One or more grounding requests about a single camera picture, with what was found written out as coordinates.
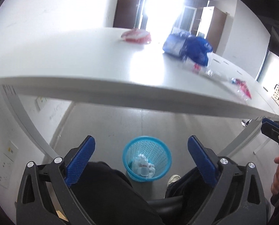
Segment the right hand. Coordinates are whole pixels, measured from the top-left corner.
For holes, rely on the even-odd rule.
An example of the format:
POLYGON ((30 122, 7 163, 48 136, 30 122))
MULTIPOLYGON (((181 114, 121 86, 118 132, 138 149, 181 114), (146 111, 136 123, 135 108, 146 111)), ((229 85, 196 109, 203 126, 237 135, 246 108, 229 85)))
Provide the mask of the right hand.
POLYGON ((277 168, 271 184, 271 193, 277 195, 279 193, 279 156, 274 159, 274 163, 277 164, 277 168))

